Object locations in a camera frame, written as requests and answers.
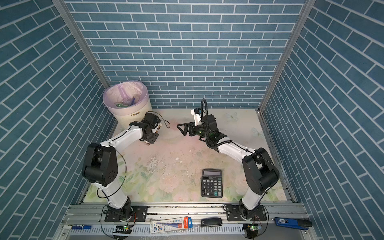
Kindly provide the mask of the green plastic bottle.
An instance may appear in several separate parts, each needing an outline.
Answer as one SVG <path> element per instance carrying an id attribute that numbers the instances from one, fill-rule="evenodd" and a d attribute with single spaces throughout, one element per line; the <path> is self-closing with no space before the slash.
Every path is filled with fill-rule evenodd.
<path id="1" fill-rule="evenodd" d="M 130 104 L 124 104 L 124 103 L 116 103 L 117 108 L 129 108 L 131 105 Z"/>

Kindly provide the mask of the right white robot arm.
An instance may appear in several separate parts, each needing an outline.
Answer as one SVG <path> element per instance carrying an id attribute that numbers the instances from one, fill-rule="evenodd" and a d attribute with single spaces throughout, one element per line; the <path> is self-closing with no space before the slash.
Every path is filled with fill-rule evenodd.
<path id="1" fill-rule="evenodd" d="M 253 218 L 264 195 L 279 181 L 279 170 L 264 148 L 247 148 L 220 132 L 214 115 L 195 114 L 194 119 L 194 122 L 178 124 L 177 128 L 184 136 L 198 136 L 208 148 L 242 164 L 248 189 L 239 202 L 239 213 L 246 220 Z"/>

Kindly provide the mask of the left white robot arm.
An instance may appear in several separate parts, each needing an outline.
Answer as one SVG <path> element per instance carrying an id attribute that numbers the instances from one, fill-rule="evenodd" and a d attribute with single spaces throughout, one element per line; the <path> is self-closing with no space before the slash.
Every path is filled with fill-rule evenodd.
<path id="1" fill-rule="evenodd" d="M 129 205 L 129 197 L 122 190 L 119 182 L 118 155 L 136 141 L 153 144 L 158 138 L 157 130 L 161 119 L 152 112 L 144 118 L 134 121 L 129 127 L 115 137 L 102 143 L 91 143 L 86 149 L 82 175 L 102 192 L 101 199 L 108 201 L 113 210 L 122 210 Z"/>

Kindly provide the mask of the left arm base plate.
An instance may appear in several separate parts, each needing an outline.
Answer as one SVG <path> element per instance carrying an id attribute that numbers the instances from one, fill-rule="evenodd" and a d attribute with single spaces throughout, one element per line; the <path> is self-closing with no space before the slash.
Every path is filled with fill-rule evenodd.
<path id="1" fill-rule="evenodd" d="M 105 222 L 145 222 L 148 206 L 125 206 L 122 209 L 114 209 L 110 206 L 103 213 L 106 215 Z"/>

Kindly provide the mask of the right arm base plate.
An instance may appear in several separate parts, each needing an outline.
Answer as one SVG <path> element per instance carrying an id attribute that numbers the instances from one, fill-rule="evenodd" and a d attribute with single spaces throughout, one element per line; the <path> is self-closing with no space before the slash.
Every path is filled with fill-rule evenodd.
<path id="1" fill-rule="evenodd" d="M 239 221 L 266 221 L 268 219 L 264 208 L 259 205 L 253 210 L 248 210 L 244 206 L 225 204 L 223 210 L 226 212 L 229 222 Z"/>

